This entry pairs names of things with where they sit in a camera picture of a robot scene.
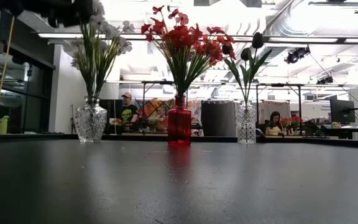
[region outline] red glass vase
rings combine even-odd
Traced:
[[[184,96],[175,97],[175,106],[168,112],[168,145],[189,146],[191,143],[191,111]]]

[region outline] black tulip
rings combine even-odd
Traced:
[[[251,49],[249,49],[248,47],[244,50],[242,50],[241,52],[241,59],[243,59],[245,62],[249,60],[249,56],[248,56],[248,52],[250,52]]]
[[[233,47],[231,45],[230,46],[222,45],[222,50],[223,50],[223,54],[229,55],[230,51],[233,50]]]
[[[264,45],[264,36],[260,32],[257,32],[252,38],[252,47],[255,49],[259,49]]]

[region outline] black t-shirt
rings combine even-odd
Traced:
[[[135,114],[138,114],[135,105],[123,106],[120,114],[122,123],[130,122]]]

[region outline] vase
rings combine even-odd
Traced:
[[[107,123],[107,110],[99,106],[99,99],[85,97],[86,104],[75,110],[75,127],[81,142],[100,142]]]
[[[189,146],[191,143],[191,111],[184,96],[175,97],[175,106],[168,112],[168,145]]]
[[[250,103],[237,107],[237,142],[239,144],[256,143],[255,107]]]

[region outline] computer monitor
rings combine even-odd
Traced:
[[[356,116],[354,111],[346,111],[346,109],[353,109],[354,102],[346,100],[329,100],[331,104],[331,121],[340,123],[355,123]]]

